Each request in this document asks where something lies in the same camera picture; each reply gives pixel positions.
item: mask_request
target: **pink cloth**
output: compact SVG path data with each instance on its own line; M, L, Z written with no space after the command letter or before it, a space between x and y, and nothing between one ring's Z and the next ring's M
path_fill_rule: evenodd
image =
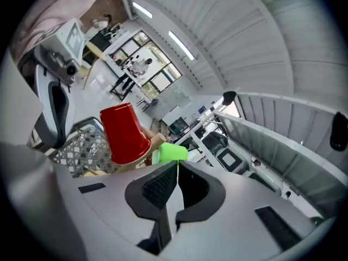
M11 51L15 62L19 62L45 31L74 17L80 18L94 2L95 0L36 1L21 22L22 28L18 28L17 36L14 35Z

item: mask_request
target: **white machine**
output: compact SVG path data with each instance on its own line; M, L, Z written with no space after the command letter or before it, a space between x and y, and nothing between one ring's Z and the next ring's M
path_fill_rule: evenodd
M82 63L85 42L75 18L51 28L22 58L36 65L33 90L43 104L35 130L42 142L60 148L72 129L75 107L71 95L74 75Z

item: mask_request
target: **red cup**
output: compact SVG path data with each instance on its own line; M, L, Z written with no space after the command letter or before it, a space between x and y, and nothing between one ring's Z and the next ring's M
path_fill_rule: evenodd
M132 163L150 150L151 140L143 133L130 103L104 109L100 112L100 118L114 163Z

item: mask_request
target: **white wall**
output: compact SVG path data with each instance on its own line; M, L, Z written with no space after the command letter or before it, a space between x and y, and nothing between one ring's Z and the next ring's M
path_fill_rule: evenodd
M198 110L205 106L208 110L217 102L221 96L195 95L190 97L190 102L183 108L182 117L187 124L201 116Z
M287 184L283 183L282 198L287 198L285 195L287 191L291 192L289 201L297 209L299 209L306 217L313 218L315 216L318 216L322 218L319 212L316 209L314 209L314 207L312 207L312 205L310 205L301 195L297 195L293 190L290 189L290 187Z
M132 36L141 31L141 26L136 20L126 20L124 23L122 23L122 27L130 32Z
M150 117L161 120L170 110L179 105L184 108L190 102L190 98L197 93L197 89L186 77L181 76L169 85L157 98L159 103L146 111Z

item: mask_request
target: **window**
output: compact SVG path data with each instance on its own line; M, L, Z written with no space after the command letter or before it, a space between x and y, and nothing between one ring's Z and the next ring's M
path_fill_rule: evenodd
M171 82L168 80L168 78L160 72L158 75L154 76L151 81L156 85L157 90L162 92L164 89L166 89Z
M154 58L152 60L154 61L156 59L162 67L170 63L167 56L164 55L164 53L152 41L147 43L144 47L146 47L147 51L149 51Z
M123 51L126 52L128 55L132 55L138 48L139 48L138 44L133 40L126 42L122 46Z
M110 54L115 61L122 60L122 63L143 59L152 59L152 63L148 66L147 71L139 82L142 90L151 100L156 98L170 84L181 77L181 73L176 69L173 63L162 50L144 33L139 32L130 38L121 48L114 54Z
M149 97L149 99L153 100L159 95L159 92L156 90L156 88L151 84L151 82L146 83L142 87L142 91L146 94L146 96Z
M174 67L173 64L169 64L167 67L163 69L163 71L170 77L173 81L178 79L181 76L181 73Z
M134 36L134 39L140 46L143 46L148 41L150 41L148 36L146 36L143 32L137 33L137 35Z
M113 55L113 59L115 61L121 59L122 62L124 62L125 60L127 60L127 58L128 58L127 55L122 50L116 51Z

